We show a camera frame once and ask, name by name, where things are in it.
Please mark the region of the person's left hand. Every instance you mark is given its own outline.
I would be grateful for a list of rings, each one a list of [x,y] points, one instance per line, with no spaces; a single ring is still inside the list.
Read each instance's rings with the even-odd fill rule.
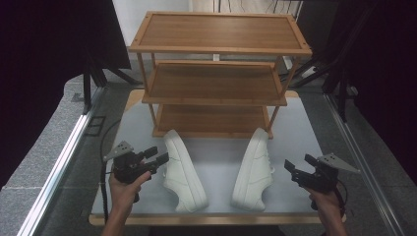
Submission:
[[[110,175],[109,185],[111,192],[112,209],[111,213],[117,212],[122,215],[129,215],[136,194],[141,190],[142,185],[150,178],[150,172],[139,176],[133,183],[125,184],[118,181],[113,174]]]

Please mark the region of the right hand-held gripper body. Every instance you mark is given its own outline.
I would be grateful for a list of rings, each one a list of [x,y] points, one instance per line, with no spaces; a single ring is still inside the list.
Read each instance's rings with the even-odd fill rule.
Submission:
[[[314,173],[308,173],[295,168],[295,173],[291,175],[291,180],[296,182],[300,187],[313,189],[320,193],[328,193],[336,188],[338,182],[338,171],[348,171],[352,173],[360,173],[360,170],[346,161],[330,153],[315,157],[318,165]]]

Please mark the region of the white sneaker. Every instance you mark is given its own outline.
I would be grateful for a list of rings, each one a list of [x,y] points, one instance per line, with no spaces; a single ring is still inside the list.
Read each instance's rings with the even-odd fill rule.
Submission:
[[[263,192],[273,182],[273,171],[268,156],[268,133],[258,128],[243,156],[231,204],[244,210],[264,211]]]
[[[163,186],[178,198],[175,211],[195,212],[208,207],[209,199],[181,137],[170,130],[163,138],[169,156]]]

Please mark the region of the three-tier wooden shoe rack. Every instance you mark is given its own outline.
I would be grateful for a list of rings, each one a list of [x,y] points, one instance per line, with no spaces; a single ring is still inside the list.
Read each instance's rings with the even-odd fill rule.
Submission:
[[[149,54],[143,102],[153,135],[249,138],[272,130],[290,82],[282,57],[312,51],[290,15],[148,12],[130,46]]]

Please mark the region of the person's right hand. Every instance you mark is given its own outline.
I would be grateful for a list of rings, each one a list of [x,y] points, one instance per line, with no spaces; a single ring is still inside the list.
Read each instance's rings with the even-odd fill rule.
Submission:
[[[339,201],[335,192],[320,193],[313,189],[306,188],[310,193],[310,199],[318,208],[318,215],[323,225],[335,225],[342,222]]]

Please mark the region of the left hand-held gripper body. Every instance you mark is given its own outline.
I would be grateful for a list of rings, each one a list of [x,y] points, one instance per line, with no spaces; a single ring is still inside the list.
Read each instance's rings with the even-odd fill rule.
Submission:
[[[125,141],[119,143],[103,157],[104,161],[113,161],[114,177],[126,184],[133,183],[139,176],[149,171],[154,174],[157,169],[156,161],[143,163],[143,152],[134,153],[134,148]]]

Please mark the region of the silver metal floor rail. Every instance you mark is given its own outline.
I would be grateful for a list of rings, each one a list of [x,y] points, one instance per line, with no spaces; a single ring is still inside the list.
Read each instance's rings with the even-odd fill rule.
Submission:
[[[93,113],[97,110],[101,98],[105,94],[105,88],[97,88],[92,95],[92,105],[89,111],[83,111],[77,118],[65,145],[62,146],[53,167],[41,187],[30,187],[38,190],[38,195],[33,201],[26,218],[16,236],[33,236],[38,225],[44,218],[47,209],[52,202],[59,184],[69,166],[71,159],[79,145],[79,142],[88,128]]]
[[[370,166],[368,165],[365,159],[365,155],[359,148],[349,126],[338,114],[334,98],[331,95],[325,94],[324,99],[328,104],[332,117],[338,129],[340,130],[341,136],[343,137],[352,155],[352,158],[354,159],[354,162],[359,167],[361,176],[365,182],[365,185],[370,191],[370,195],[376,204],[377,210],[387,228],[388,234],[390,236],[405,236],[402,226],[398,221],[398,217],[394,212],[393,207],[388,202],[387,196],[385,195],[381,185],[377,181]]]

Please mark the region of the dark floor outlet plate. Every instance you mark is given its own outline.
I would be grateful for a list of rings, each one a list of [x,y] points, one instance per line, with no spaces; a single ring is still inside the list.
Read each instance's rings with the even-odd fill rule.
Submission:
[[[87,137],[99,137],[103,129],[105,119],[105,116],[93,116],[87,125],[85,135]]]

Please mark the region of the black tripod stand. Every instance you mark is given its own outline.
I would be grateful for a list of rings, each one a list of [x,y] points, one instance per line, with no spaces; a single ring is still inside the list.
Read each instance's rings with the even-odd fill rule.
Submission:
[[[103,70],[109,70],[111,73],[115,74],[125,82],[130,85],[142,85],[143,83],[133,79],[128,76],[126,73],[122,72],[120,69],[110,66],[103,59],[93,57],[89,51],[85,50],[85,68],[83,73],[83,89],[84,89],[84,110],[83,114],[87,115],[92,108],[91,92],[90,92],[90,81],[94,83],[99,88],[104,88],[107,84],[107,79],[103,73]]]

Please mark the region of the dark curtain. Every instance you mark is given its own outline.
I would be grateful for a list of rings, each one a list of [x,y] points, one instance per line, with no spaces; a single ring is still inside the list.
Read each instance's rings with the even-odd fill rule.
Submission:
[[[0,190],[89,65],[130,67],[113,0],[0,0]]]
[[[341,0],[330,37],[373,11],[343,65],[355,104],[417,185],[417,0]]]

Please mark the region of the black metal stand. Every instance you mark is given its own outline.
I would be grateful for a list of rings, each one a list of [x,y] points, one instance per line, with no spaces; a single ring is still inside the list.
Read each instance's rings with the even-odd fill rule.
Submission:
[[[325,77],[322,91],[336,95],[337,113],[345,121],[345,104],[348,97],[347,62],[354,43],[368,18],[368,4],[359,4],[343,11],[354,0],[305,0],[297,17],[297,24],[306,34],[313,51],[312,57],[296,70],[296,76],[316,67],[311,75],[293,83],[300,88],[316,79]]]

